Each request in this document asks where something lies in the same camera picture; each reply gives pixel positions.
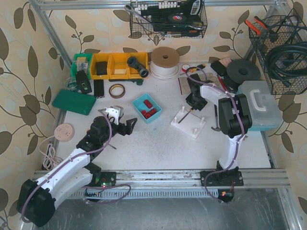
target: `brown tape roll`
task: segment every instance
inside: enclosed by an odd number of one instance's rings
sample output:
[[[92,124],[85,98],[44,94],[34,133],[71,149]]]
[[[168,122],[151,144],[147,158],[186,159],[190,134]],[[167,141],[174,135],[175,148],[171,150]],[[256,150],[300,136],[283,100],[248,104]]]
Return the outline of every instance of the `brown tape roll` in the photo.
[[[112,90],[114,90],[114,89],[117,88],[117,87],[122,88],[122,89],[123,89],[123,92],[122,92],[120,95],[114,95],[114,94],[112,94]],[[114,85],[112,85],[112,86],[110,87],[110,89],[109,89],[109,94],[110,94],[110,96],[111,96],[112,98],[115,98],[115,99],[118,99],[118,98],[123,97],[123,96],[125,95],[125,93],[126,93],[125,87],[124,87],[123,85],[121,85],[121,84],[114,84]]]
[[[159,47],[152,52],[152,62],[163,68],[172,68],[179,63],[179,53],[169,47]]]

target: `dark green case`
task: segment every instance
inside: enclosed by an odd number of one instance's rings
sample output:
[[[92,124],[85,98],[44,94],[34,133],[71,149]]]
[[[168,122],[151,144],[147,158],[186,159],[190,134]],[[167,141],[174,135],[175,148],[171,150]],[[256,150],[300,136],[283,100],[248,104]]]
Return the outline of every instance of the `dark green case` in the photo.
[[[52,105],[78,114],[89,115],[96,98],[91,95],[61,90]]]

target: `yellow storage bin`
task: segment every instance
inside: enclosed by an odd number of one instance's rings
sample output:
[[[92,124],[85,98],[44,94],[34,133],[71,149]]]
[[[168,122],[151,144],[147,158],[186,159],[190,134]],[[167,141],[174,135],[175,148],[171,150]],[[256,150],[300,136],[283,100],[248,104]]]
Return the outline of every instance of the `yellow storage bin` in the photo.
[[[92,62],[90,65],[90,73],[91,73],[91,79],[94,80],[108,80],[109,79],[109,58],[110,58],[109,53],[104,53],[104,54],[93,54],[92,57]],[[107,75],[97,75],[96,73],[96,62],[100,61],[107,61]]]
[[[130,53],[112,53],[107,64],[109,79],[128,79],[129,67],[127,60]]]
[[[149,70],[147,52],[130,53],[130,56],[136,57],[137,60]],[[128,70],[129,79],[143,79],[136,69],[128,67]]]

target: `container handle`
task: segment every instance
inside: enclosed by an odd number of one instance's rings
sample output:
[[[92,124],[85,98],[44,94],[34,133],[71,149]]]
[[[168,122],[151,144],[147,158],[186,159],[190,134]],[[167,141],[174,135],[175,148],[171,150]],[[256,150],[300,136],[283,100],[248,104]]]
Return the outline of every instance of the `container handle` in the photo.
[[[252,102],[253,102],[253,104],[254,104],[255,109],[257,109],[257,110],[259,110],[259,111],[265,112],[265,111],[267,111],[265,107],[262,107],[262,108],[261,108],[261,107],[259,107],[259,106],[257,105],[256,98],[255,98],[255,93],[257,93],[257,92],[260,92],[260,90],[257,89],[257,90],[251,90],[251,91],[250,91],[251,100],[252,100]]]

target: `gray floor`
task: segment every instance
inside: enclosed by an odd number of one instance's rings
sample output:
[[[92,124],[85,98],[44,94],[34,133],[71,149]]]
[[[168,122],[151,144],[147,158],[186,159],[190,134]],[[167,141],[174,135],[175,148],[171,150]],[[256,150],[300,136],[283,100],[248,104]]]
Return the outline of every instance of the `gray floor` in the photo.
[[[286,230],[278,193],[236,190],[220,204],[202,198],[134,199],[111,205],[66,200],[39,230]]]

